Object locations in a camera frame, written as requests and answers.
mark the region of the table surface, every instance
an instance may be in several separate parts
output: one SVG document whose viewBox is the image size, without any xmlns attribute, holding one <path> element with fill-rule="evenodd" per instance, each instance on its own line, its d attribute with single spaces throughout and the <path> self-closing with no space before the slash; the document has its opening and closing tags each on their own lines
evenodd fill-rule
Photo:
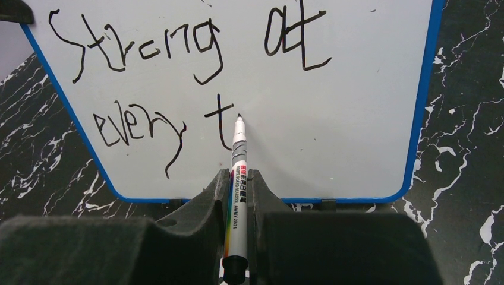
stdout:
<svg viewBox="0 0 504 285">
<path fill-rule="evenodd" d="M 391 204 L 340 208 L 411 217 L 445 284 L 504 281 L 503 4 L 448 0 L 412 188 Z M 17 214 L 158 219 L 173 210 L 123 202 L 109 191 L 35 55 L 0 84 L 1 220 Z"/>
</svg>

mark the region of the marker cap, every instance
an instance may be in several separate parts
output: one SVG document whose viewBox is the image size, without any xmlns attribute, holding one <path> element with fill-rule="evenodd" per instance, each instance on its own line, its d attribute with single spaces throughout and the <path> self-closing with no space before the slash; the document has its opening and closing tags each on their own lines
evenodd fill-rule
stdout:
<svg viewBox="0 0 504 285">
<path fill-rule="evenodd" d="M 245 282 L 245 270 L 248 261 L 243 256 L 233 255 L 222 260 L 224 267 L 224 281 L 230 285 L 239 285 Z"/>
</svg>

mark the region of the black marker writing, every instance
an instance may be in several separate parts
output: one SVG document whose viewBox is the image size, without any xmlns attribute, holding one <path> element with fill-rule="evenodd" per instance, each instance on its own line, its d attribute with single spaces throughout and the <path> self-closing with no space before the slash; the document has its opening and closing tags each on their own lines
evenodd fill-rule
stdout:
<svg viewBox="0 0 504 285">
<path fill-rule="evenodd" d="M 217 111 L 213 111 L 211 113 L 208 113 L 208 114 L 205 114 L 205 118 L 209 118 L 215 114 L 217 114 L 217 117 L 219 118 L 219 135 L 220 135 L 220 142 L 222 143 L 222 146 L 227 149 L 227 150 L 231 150 L 230 147 L 228 147 L 226 145 L 226 142 L 224 142 L 224 135 L 222 133 L 222 112 L 228 110 L 228 109 L 231 109 L 233 108 L 235 105 L 234 104 L 231 104 L 231 105 L 227 105 L 226 107 L 224 108 L 221 108 L 221 95 L 220 94 L 217 94 Z"/>
<path fill-rule="evenodd" d="M 132 122 L 130 120 L 128 120 L 128 115 L 130 115 L 133 118 Z M 133 138 L 135 140 L 137 140 L 139 138 L 143 138 L 143 135 L 141 135 L 139 137 L 136 137 L 135 135 L 133 135 L 133 131 L 131 130 L 131 127 L 137 125 L 137 118 L 135 117 L 135 115 L 133 115 L 133 113 L 131 113 L 131 111 L 124 112 L 124 121 L 126 121 L 126 126 L 128 126 L 128 131 L 130 132 L 131 138 Z"/>
<path fill-rule="evenodd" d="M 58 32 L 56 31 L 56 29 L 52 25 L 52 16 L 54 14 L 58 14 L 58 13 L 59 13 L 59 9 L 57 9 L 55 11 L 49 12 L 49 25 L 50 25 L 52 31 L 56 34 L 56 37 L 58 37 L 60 40 L 62 40 L 65 43 L 68 43 L 70 45 L 78 46 L 78 47 L 82 48 L 82 56 L 81 56 L 81 59 L 80 59 L 80 70 L 79 70 L 79 73 L 78 73 L 77 77 L 75 77 L 75 79 L 72 80 L 72 83 L 75 84 L 80 79 L 80 77 L 82 75 L 82 72 L 84 71 L 84 56 L 86 55 L 86 47 L 84 45 L 79 44 L 79 43 L 74 43 L 74 42 L 71 42 L 71 41 L 69 41 L 67 39 L 63 39 L 63 37 L 61 37 L 58 34 Z"/>
<path fill-rule="evenodd" d="M 94 122 L 96 123 L 96 127 L 98 128 L 98 132 L 100 133 L 105 145 L 107 147 L 111 147 L 111 146 L 119 143 L 122 140 L 126 146 L 129 146 L 130 145 L 130 141 L 129 141 L 130 138 L 134 139 L 134 140 L 140 140 L 140 139 L 144 138 L 144 135 L 134 135 L 133 134 L 132 127 L 138 126 L 138 120 L 137 120 L 137 117 L 135 116 L 135 114 L 131 110 L 126 110 L 123 112 L 119 101 L 116 100 L 116 101 L 114 101 L 114 103 L 116 103 L 118 106 L 118 110 L 119 110 L 119 114 L 120 114 L 120 118 L 121 118 L 122 131 L 119 130 L 118 125 L 114 122 L 114 120 L 112 120 L 112 118 L 110 116 L 106 116 L 106 119 L 105 119 L 102 116 L 99 116 L 97 114 L 93 114 Z M 158 122 L 158 121 L 170 125 L 170 127 L 173 129 L 173 131 L 178 136 L 179 146 L 177 148 L 177 151 L 175 152 L 175 154 L 172 156 L 172 158 L 170 159 L 170 161 L 168 162 L 168 164 L 165 167 L 165 175 L 166 175 L 166 178 L 169 179 L 168 169 L 170 168 L 170 166 L 172 166 L 173 163 L 175 163 L 175 161 L 177 160 L 177 157 L 179 156 L 180 152 L 182 151 L 182 147 L 183 147 L 182 135 L 187 130 L 187 125 L 185 124 L 184 121 L 182 121 L 182 124 L 183 124 L 182 130 L 178 131 L 176 129 L 176 127 L 172 124 L 172 122 L 165 115 L 161 114 L 160 112 L 154 112 L 154 114 L 156 116 L 154 118 L 152 118 L 149 115 L 148 111 L 143 106 L 141 106 L 139 104 L 129 104 L 128 107 L 132 108 L 132 109 L 140 109 L 144 113 L 144 115 L 147 118 L 147 121 L 149 123 L 148 129 L 149 129 L 149 134 L 150 134 L 151 138 L 154 138 L 154 133 L 155 133 L 154 125 L 155 125 L 155 122 Z M 110 123 L 115 130 L 112 132 L 107 132 L 108 136 L 110 137 L 110 134 L 114 134 L 116 136 L 119 136 L 113 142 L 109 142 L 105 138 L 106 131 L 104 131 L 104 128 L 107 123 Z"/>
<path fill-rule="evenodd" d="M 182 29 L 182 28 L 184 29 L 185 51 L 187 53 L 190 53 L 190 51 L 189 51 L 189 41 L 187 40 L 187 29 L 189 29 L 189 24 L 183 24 L 180 27 L 178 27 L 177 29 L 175 29 L 175 31 L 170 34 L 170 39 L 173 39 L 173 36 L 177 33 L 177 31 L 180 30 L 180 29 Z"/>
<path fill-rule="evenodd" d="M 94 117 L 94 122 L 96 123 L 96 126 L 98 127 L 98 131 L 100 132 L 100 135 L 102 136 L 103 142 L 105 143 L 106 146 L 111 147 L 114 144 L 119 142 L 119 138 L 116 141 L 113 141 L 111 143 L 107 142 L 107 139 L 105 138 L 105 135 L 103 134 L 103 126 L 105 122 L 107 121 L 105 118 L 98 116 L 97 114 L 93 114 Z"/>
<path fill-rule="evenodd" d="M 156 48 L 156 51 L 155 52 L 152 52 L 148 55 L 144 55 L 142 50 L 146 47 L 146 46 L 150 46 L 154 43 L 154 40 L 149 40 L 148 42 L 145 42 L 143 44 L 140 45 L 140 47 L 138 48 L 138 52 L 140 52 L 140 56 L 142 57 L 142 59 L 149 59 L 149 58 L 153 58 L 154 56 L 158 55 L 161 53 L 161 50 L 159 50 L 158 48 Z"/>
<path fill-rule="evenodd" d="M 112 33 L 114 34 L 114 37 L 115 37 L 115 40 L 117 41 L 117 44 L 119 45 L 119 52 L 121 53 L 121 59 L 122 59 L 122 65 L 124 66 L 124 68 L 126 68 L 126 54 L 128 53 L 128 51 L 133 47 L 133 44 L 135 44 L 134 41 L 131 41 L 128 46 L 123 50 L 122 49 L 122 44 L 121 44 L 121 40 L 119 39 L 119 36 L 117 35 L 117 33 L 115 32 L 114 28 L 112 27 L 112 25 L 110 24 L 107 24 L 103 27 L 105 30 L 111 30 Z"/>
<path fill-rule="evenodd" d="M 200 44 L 198 42 L 198 37 L 196 36 L 196 31 L 199 28 L 206 27 L 206 26 L 208 26 L 208 28 L 210 30 L 210 43 L 208 44 L 207 47 L 201 48 Z M 219 73 L 221 73 L 221 71 L 222 71 L 222 68 L 224 68 L 224 62 L 222 61 L 221 49 L 219 48 L 219 43 L 217 42 L 217 39 L 216 39 L 215 34 L 214 34 L 213 31 L 216 31 L 217 33 L 221 32 L 216 26 L 214 26 L 212 24 L 212 19 L 208 19 L 207 22 L 204 22 L 204 23 L 201 23 L 199 25 L 196 25 L 193 28 L 194 43 L 196 44 L 196 48 L 198 49 L 198 51 L 201 52 L 201 53 L 203 53 L 203 52 L 206 52 L 208 50 L 211 50 L 212 47 L 213 47 L 213 44 L 215 44 L 215 48 L 217 49 L 217 54 L 219 56 L 219 62 L 220 62 L 219 69 L 217 69 L 217 71 L 215 71 L 212 75 L 210 75 L 210 77 L 207 78 L 206 80 L 200 81 L 196 77 L 196 74 L 193 74 L 194 80 L 196 80 L 196 82 L 198 82 L 198 84 L 200 84 L 200 85 L 207 84 L 210 80 L 212 80 L 214 77 L 216 77 L 217 75 L 219 75 Z"/>
<path fill-rule="evenodd" d="M 113 71 L 118 71 L 118 72 L 123 72 L 126 70 L 126 67 L 122 67 L 122 68 L 115 68 L 115 67 L 112 67 L 111 65 L 111 62 L 110 62 L 110 59 L 109 59 L 109 56 L 107 55 L 107 53 L 103 50 L 102 48 L 102 45 L 101 43 L 103 42 L 103 40 L 105 39 L 103 36 L 100 37 L 100 39 L 97 39 L 95 34 L 93 33 L 93 30 L 91 30 L 91 28 L 89 27 L 89 24 L 87 23 L 86 21 L 86 17 L 84 16 L 84 14 L 81 15 L 82 17 L 82 21 L 84 22 L 84 25 L 86 25 L 86 28 L 87 28 L 87 31 L 89 31 L 89 34 L 91 34 L 91 36 L 93 37 L 93 40 L 94 40 L 94 43 L 90 44 L 90 45 L 87 45 L 88 48 L 90 49 L 94 49 L 95 47 L 98 47 L 100 49 L 100 51 L 102 52 L 103 56 L 105 57 L 105 59 L 107 60 L 107 65 L 108 67 L 113 70 Z"/>
<path fill-rule="evenodd" d="M 328 58 L 324 62 L 320 64 L 315 64 L 312 66 L 306 66 L 306 45 L 305 45 L 305 40 L 304 40 L 304 28 L 305 25 L 324 16 L 327 14 L 326 11 L 319 11 L 319 13 L 315 16 L 312 16 L 308 19 L 304 18 L 304 3 L 303 0 L 299 0 L 299 5 L 300 5 L 300 21 L 295 23 L 292 26 L 287 26 L 286 25 L 286 18 L 287 18 L 287 6 L 283 6 L 283 10 L 281 11 L 278 8 L 273 8 L 271 9 L 269 16 L 268 16 L 268 23 L 267 23 L 267 29 L 266 29 L 266 36 L 264 38 L 264 51 L 266 51 L 266 54 L 268 56 L 273 56 L 275 55 L 279 50 L 280 50 L 280 45 L 282 43 L 282 52 L 283 53 L 288 53 L 297 47 L 301 46 L 301 62 L 303 64 L 303 70 L 304 71 L 309 71 L 315 68 L 320 68 L 329 63 L 329 61 L 332 59 Z M 278 41 L 276 42 L 275 49 L 273 51 L 270 51 L 268 48 L 269 44 L 269 38 L 271 34 L 271 23 L 273 20 L 273 16 L 277 14 L 278 16 L 281 17 L 282 19 L 282 30 L 280 31 L 280 35 L 278 37 Z M 287 34 L 289 34 L 291 31 L 293 31 L 295 28 L 299 27 L 300 28 L 300 35 L 301 35 L 301 40 L 297 42 L 296 44 L 287 47 Z"/>
<path fill-rule="evenodd" d="M 177 149 L 177 152 L 175 153 L 175 155 L 173 156 L 172 160 L 170 160 L 170 162 L 166 165 L 165 167 L 165 174 L 166 174 L 166 178 L 170 178 L 170 176 L 168 175 L 168 169 L 170 168 L 170 166 L 173 164 L 173 162 L 175 162 L 177 160 L 177 157 L 178 155 L 180 154 L 180 151 L 182 150 L 182 146 L 183 143 L 182 143 L 182 134 L 187 130 L 187 126 L 185 125 L 185 122 L 182 121 L 182 124 L 184 124 L 184 127 L 182 127 L 182 130 L 180 132 L 177 131 L 177 129 L 175 128 L 175 126 L 173 126 L 173 124 L 165 117 L 163 116 L 161 113 L 159 112 L 154 112 L 154 114 L 158 115 L 158 116 L 161 116 L 164 120 L 166 120 L 166 122 L 168 124 L 170 124 L 170 126 L 172 127 L 172 129 L 175 131 L 175 133 L 177 134 L 178 136 L 178 139 L 179 139 L 179 146 L 178 146 L 178 149 Z"/>
<path fill-rule="evenodd" d="M 129 44 L 126 46 L 126 48 L 123 49 L 122 42 L 121 42 L 121 39 L 120 39 L 117 31 L 112 27 L 111 24 L 105 24 L 105 26 L 103 27 L 105 29 L 105 31 L 111 31 L 114 34 L 114 38 L 115 38 L 117 45 L 118 45 L 119 56 L 121 57 L 121 63 L 122 63 L 121 66 L 112 66 L 111 57 L 109 57 L 109 54 L 111 51 L 109 50 L 108 51 L 109 53 L 107 54 L 107 51 L 105 51 L 105 49 L 103 48 L 103 43 L 105 41 L 105 37 L 101 36 L 101 37 L 97 38 L 97 36 L 96 36 L 97 34 L 95 34 L 95 32 L 91 29 L 91 26 L 88 23 L 86 16 L 84 14 L 81 14 L 82 21 L 83 21 L 84 25 L 86 26 L 87 31 L 89 32 L 89 34 L 91 35 L 91 37 L 93 39 L 93 42 L 87 46 L 76 43 L 76 42 L 69 41 L 69 40 L 61 37 L 61 35 L 56 31 L 56 29 L 52 25 L 52 17 L 54 14 L 58 14 L 58 13 L 59 13 L 59 9 L 55 10 L 55 11 L 50 11 L 50 13 L 49 13 L 49 25 L 51 26 L 53 32 L 63 42 L 68 43 L 73 46 L 78 46 L 82 49 L 81 67 L 80 67 L 78 76 L 72 80 L 72 82 L 74 84 L 81 78 L 81 76 L 84 72 L 84 57 L 86 54 L 86 48 L 94 49 L 94 48 L 98 47 L 98 49 L 101 51 L 102 55 L 105 57 L 105 61 L 106 61 L 107 66 L 110 70 L 116 71 L 116 72 L 123 72 L 126 70 L 126 57 L 128 55 L 128 52 L 131 50 L 131 48 L 135 44 L 135 41 L 130 41 Z M 198 40 L 197 34 L 201 33 L 200 30 L 205 27 L 208 27 L 208 31 L 210 33 L 210 42 L 207 46 L 201 46 L 200 42 Z M 170 33 L 168 29 L 165 29 L 164 39 L 165 39 L 166 55 L 168 56 L 168 59 L 172 58 L 172 51 L 170 50 L 170 42 L 175 37 L 176 34 L 180 34 L 180 33 L 183 34 L 185 51 L 187 53 L 190 53 L 188 31 L 189 31 L 189 24 L 187 24 L 187 23 L 180 25 L 172 33 Z M 219 67 L 217 68 L 217 70 L 214 73 L 209 75 L 206 79 L 200 79 L 200 77 L 196 76 L 196 74 L 193 73 L 194 80 L 202 86 L 207 84 L 208 82 L 210 82 L 217 75 L 219 75 L 224 68 L 221 48 L 219 47 L 219 43 L 216 38 L 216 34 L 215 34 L 216 32 L 220 33 L 221 31 L 219 30 L 219 28 L 217 28 L 212 23 L 211 18 L 208 19 L 208 21 L 205 21 L 205 22 L 193 27 L 193 40 L 194 40 L 194 43 L 196 44 L 196 48 L 198 49 L 198 51 L 200 53 L 204 53 L 209 50 L 212 50 L 213 47 L 215 46 L 215 49 L 217 51 L 217 56 L 219 58 Z M 153 51 L 150 53 L 145 52 L 145 50 L 148 50 L 146 48 L 151 45 L 152 45 Z M 142 59 L 144 59 L 144 60 L 150 59 L 150 58 L 153 58 L 161 53 L 161 50 L 158 47 L 155 47 L 154 45 L 155 45 L 154 40 L 148 40 L 138 47 L 138 53 L 140 54 Z"/>
</svg>

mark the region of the white board surface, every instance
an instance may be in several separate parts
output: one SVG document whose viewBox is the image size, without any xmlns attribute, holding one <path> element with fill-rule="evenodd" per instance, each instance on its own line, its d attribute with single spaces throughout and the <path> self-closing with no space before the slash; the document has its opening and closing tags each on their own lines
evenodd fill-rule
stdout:
<svg viewBox="0 0 504 285">
<path fill-rule="evenodd" d="M 28 37 L 120 197 L 197 195 L 229 167 L 237 113 L 249 168 L 281 198 L 380 202 L 410 184 L 432 1 L 26 2 Z"/>
</svg>

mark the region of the blue whiteboard frame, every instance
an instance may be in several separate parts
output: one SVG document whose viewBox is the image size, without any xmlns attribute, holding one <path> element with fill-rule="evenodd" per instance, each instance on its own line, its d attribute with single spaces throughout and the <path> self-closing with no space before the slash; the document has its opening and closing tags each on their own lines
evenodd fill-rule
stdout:
<svg viewBox="0 0 504 285">
<path fill-rule="evenodd" d="M 418 138 L 420 136 L 420 128 L 423 122 L 423 117 L 424 117 L 424 108 L 427 100 L 427 93 L 429 91 L 429 84 L 430 84 L 430 75 L 432 72 L 432 62 L 434 60 L 434 56 L 436 54 L 436 46 L 437 46 L 437 35 L 439 33 L 439 27 L 441 25 L 441 17 L 443 14 L 443 6 L 445 4 L 445 0 L 433 0 L 432 1 L 432 7 L 430 11 L 430 19 L 429 19 L 429 27 L 427 29 L 427 38 L 426 38 L 426 45 L 424 49 L 424 56 L 423 56 L 423 62 L 422 62 L 422 68 L 420 72 L 420 80 L 418 83 L 418 92 L 417 92 L 417 101 L 415 103 L 415 113 L 413 114 L 413 123 L 411 127 L 411 135 L 409 138 L 409 147 L 408 147 L 408 155 L 406 158 L 406 168 L 404 172 L 404 180 L 402 182 L 402 187 L 394 195 L 391 195 L 389 197 L 384 197 L 384 198 L 337 198 L 336 202 L 337 203 L 345 203 L 345 204 L 366 204 L 366 203 L 389 203 L 393 202 L 400 197 L 404 196 L 406 192 L 408 192 L 410 186 L 411 186 L 411 178 L 413 176 L 413 167 L 415 164 L 416 160 L 416 155 L 417 155 L 417 146 L 418 146 Z M 32 32 L 30 31 L 30 28 L 26 24 L 21 24 L 21 28 L 23 29 L 24 34 L 28 38 L 28 41 L 30 42 L 31 46 L 33 47 L 33 50 L 39 57 L 40 62 L 42 63 L 42 67 L 44 67 L 45 71 L 47 72 L 49 78 L 51 79 L 51 82 L 54 86 L 54 89 L 56 92 L 59 94 L 59 98 L 63 102 L 63 105 L 65 106 L 67 112 L 70 114 L 70 117 L 72 118 L 75 127 L 77 128 L 77 131 L 81 135 L 84 144 L 86 145 L 87 149 L 91 153 L 91 156 L 93 157 L 93 160 L 96 162 L 96 165 L 98 166 L 98 169 L 102 173 L 105 181 L 107 182 L 107 185 L 111 189 L 112 193 L 116 195 L 118 198 L 126 201 L 126 202 L 131 202 L 131 203 L 167 203 L 169 202 L 169 199 L 131 199 L 131 198 L 126 198 L 123 197 L 117 190 L 114 188 L 107 172 L 105 171 L 105 168 L 103 167 L 101 161 L 98 159 L 98 155 L 96 155 L 96 152 L 91 145 L 91 142 L 89 141 L 86 133 L 84 132 L 84 129 L 82 128 L 79 120 L 77 119 L 77 116 L 75 115 L 74 110 L 72 109 L 72 106 L 70 106 L 70 103 L 68 102 L 68 99 L 63 92 L 63 89 L 59 85 L 58 80 L 56 79 L 56 76 L 54 76 L 54 73 L 51 70 L 51 67 L 49 66 L 44 54 L 42 53 L 42 50 L 40 49 L 39 45 L 37 44 L 37 41 L 33 37 Z M 311 204 L 311 203 L 320 203 L 322 199 L 320 198 L 284 198 L 282 199 L 283 202 L 285 203 L 300 203 L 300 204 Z"/>
</svg>

